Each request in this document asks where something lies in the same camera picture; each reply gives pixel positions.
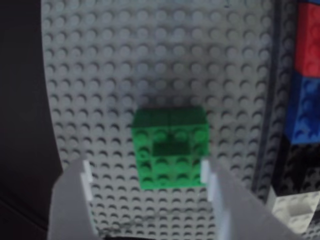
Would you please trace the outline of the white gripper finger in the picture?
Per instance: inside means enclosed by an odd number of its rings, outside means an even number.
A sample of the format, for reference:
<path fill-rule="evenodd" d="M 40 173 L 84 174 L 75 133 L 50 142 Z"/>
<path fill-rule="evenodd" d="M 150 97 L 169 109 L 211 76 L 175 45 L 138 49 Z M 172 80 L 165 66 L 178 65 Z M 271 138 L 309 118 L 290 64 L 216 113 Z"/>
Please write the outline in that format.
<path fill-rule="evenodd" d="M 98 240 L 90 213 L 93 174 L 87 159 L 74 160 L 52 189 L 48 240 Z"/>
<path fill-rule="evenodd" d="M 230 171 L 213 159 L 202 159 L 200 180 L 211 204 L 218 240 L 299 240 Z"/>

